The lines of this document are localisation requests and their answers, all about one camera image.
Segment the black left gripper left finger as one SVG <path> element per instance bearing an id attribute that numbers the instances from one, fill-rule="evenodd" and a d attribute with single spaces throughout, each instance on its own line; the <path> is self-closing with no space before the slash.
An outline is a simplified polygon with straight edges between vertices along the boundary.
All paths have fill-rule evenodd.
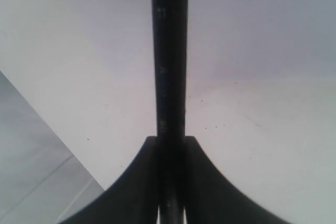
<path id="1" fill-rule="evenodd" d="M 158 145 L 146 138 L 134 160 L 102 195 L 70 216 L 67 224 L 157 223 Z"/>

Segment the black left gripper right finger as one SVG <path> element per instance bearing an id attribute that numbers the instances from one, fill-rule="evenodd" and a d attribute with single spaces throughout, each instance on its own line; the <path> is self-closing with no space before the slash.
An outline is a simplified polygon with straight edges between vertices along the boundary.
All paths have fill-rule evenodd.
<path id="1" fill-rule="evenodd" d="M 193 136 L 184 140 L 184 206 L 187 223 L 287 223 L 228 181 Z"/>

